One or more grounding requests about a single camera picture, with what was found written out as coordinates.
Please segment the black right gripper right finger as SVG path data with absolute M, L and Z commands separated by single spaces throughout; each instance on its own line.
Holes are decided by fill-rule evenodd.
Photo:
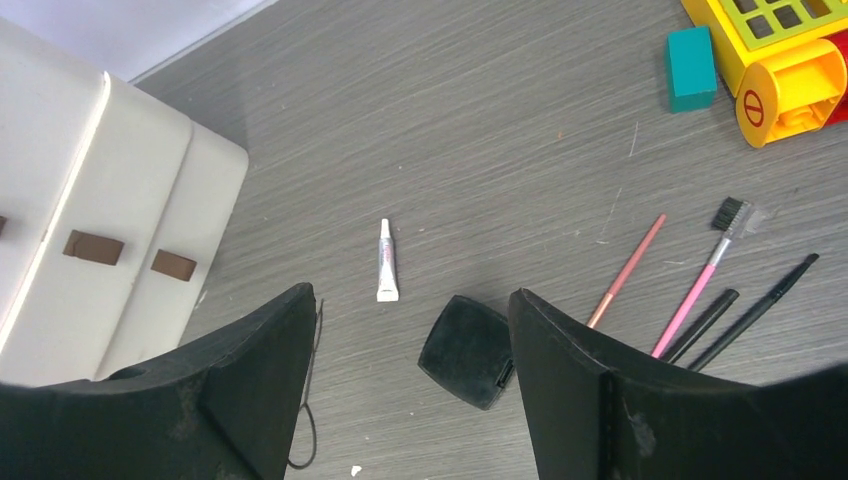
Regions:
M 527 289 L 508 326 L 542 479 L 843 479 L 847 368 L 754 386 L 667 364 Z

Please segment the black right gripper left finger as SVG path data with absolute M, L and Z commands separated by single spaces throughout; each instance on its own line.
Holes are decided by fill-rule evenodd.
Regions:
M 316 332 L 299 283 L 101 381 L 1 388 L 5 479 L 281 479 Z

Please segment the black compact case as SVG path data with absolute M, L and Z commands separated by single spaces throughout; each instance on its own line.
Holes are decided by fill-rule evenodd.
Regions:
M 485 304 L 455 295 L 434 323 L 417 362 L 436 384 L 487 411 L 514 372 L 508 321 Z

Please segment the white drawer organizer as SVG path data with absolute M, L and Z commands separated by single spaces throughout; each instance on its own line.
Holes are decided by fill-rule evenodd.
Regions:
M 180 111 L 1 24 L 1 380 L 175 349 L 248 168 Z

